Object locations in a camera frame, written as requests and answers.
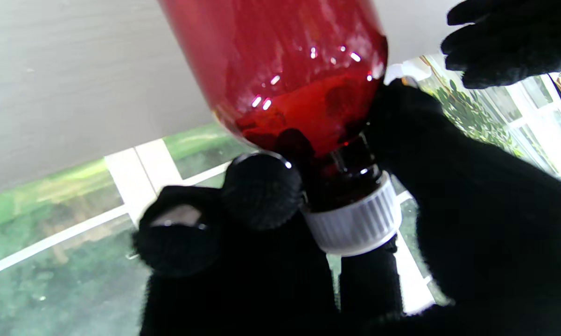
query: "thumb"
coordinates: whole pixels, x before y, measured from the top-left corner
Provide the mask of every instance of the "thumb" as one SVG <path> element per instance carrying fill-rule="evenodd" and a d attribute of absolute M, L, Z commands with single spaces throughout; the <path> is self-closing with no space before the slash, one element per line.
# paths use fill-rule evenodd
<path fill-rule="evenodd" d="M 278 154 L 242 155 L 227 169 L 221 203 L 236 222 L 251 230 L 278 228 L 302 203 L 302 178 Z"/>

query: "ribbed cap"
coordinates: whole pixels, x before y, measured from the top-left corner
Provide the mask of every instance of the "ribbed cap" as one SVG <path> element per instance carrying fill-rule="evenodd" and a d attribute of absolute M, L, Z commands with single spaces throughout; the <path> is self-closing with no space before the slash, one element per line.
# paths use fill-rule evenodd
<path fill-rule="evenodd" d="M 318 246 L 326 253 L 359 255 L 388 242 L 400 227 L 402 215 L 390 176 L 368 197 L 327 212 L 303 211 Z"/>

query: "bottle neck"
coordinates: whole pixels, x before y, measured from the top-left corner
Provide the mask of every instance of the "bottle neck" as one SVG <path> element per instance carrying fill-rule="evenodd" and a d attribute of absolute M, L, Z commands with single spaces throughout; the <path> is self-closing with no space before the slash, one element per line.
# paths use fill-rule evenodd
<path fill-rule="evenodd" d="M 378 189 L 382 175 L 363 134 L 298 168 L 311 212 L 342 208 L 365 198 Z"/>

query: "black glove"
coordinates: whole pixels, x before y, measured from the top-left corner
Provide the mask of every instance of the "black glove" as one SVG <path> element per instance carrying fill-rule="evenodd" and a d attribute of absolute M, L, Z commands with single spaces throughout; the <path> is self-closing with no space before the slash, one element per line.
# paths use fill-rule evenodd
<path fill-rule="evenodd" d="M 456 302 L 378 323 L 376 334 L 561 334 L 561 181 L 466 137 L 400 81 L 379 90 L 370 114 L 370 148 L 415 198 L 421 255 Z"/>
<path fill-rule="evenodd" d="M 278 155 L 243 155 L 222 189 L 165 187 L 133 244 L 154 270 L 142 335 L 192 329 L 323 329 L 402 313 L 394 239 L 343 258 L 338 314 L 325 253 L 298 208 L 301 179 Z"/>
<path fill-rule="evenodd" d="M 468 89 L 561 71 L 561 0 L 466 0 L 448 21 L 473 23 L 442 43 L 447 69 L 464 71 Z"/>

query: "plastic bottle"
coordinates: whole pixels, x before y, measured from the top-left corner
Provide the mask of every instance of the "plastic bottle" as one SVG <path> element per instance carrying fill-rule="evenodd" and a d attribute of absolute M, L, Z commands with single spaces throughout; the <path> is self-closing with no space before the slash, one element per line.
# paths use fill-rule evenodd
<path fill-rule="evenodd" d="M 352 255 L 391 238 L 400 212 L 392 221 L 397 224 L 368 223 L 393 212 L 388 198 L 394 190 L 360 136 L 387 62 L 373 4 L 160 3 L 217 119 L 299 168 L 308 198 L 304 213 L 320 247 Z M 379 202 L 387 209 L 361 208 L 378 208 Z"/>

